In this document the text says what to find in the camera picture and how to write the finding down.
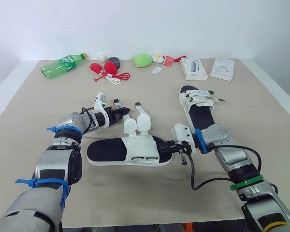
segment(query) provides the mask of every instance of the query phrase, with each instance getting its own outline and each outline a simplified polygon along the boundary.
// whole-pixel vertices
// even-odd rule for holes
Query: product box
[[[200,61],[200,59],[181,58],[180,64],[182,66],[185,78],[187,81],[206,81],[208,75]]]
[[[210,76],[226,81],[233,78],[234,60],[216,57]]]

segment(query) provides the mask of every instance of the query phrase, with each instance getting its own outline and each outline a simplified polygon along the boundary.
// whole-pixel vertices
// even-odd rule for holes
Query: bottle label
[[[74,69],[76,67],[75,60],[71,56],[64,57],[60,59],[63,66],[66,68],[66,71]]]

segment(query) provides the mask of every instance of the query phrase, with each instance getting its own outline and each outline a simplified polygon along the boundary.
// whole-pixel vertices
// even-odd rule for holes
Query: green plastic bottle
[[[59,74],[75,69],[85,59],[87,59],[85,53],[80,55],[69,55],[52,64],[41,67],[41,72],[46,78],[52,79]]]

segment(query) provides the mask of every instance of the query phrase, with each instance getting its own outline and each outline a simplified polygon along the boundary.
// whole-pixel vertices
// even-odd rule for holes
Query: red balloon
[[[105,69],[105,72],[106,73],[109,73],[109,74],[113,74],[115,75],[117,73],[117,67],[116,65],[111,62],[111,61],[107,61],[104,65],[104,69]]]
[[[98,63],[92,63],[89,68],[96,74],[100,74],[102,71],[102,66]]]

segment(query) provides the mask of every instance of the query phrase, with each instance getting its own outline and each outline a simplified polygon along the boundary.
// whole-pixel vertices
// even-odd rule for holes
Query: black insole
[[[153,136],[156,144],[159,145],[164,141]],[[87,156],[95,162],[103,161],[124,161],[126,159],[127,149],[121,138],[105,139],[93,142],[87,149]],[[164,163],[172,158],[172,153],[161,154],[159,163]]]
[[[198,90],[198,89],[193,86],[183,86],[180,89],[180,92],[183,93],[183,92],[186,92],[187,90]],[[209,109],[209,106],[198,107],[196,105],[192,105],[189,110],[189,115],[190,115],[192,124],[194,126],[194,129],[203,130],[215,124],[212,113]]]

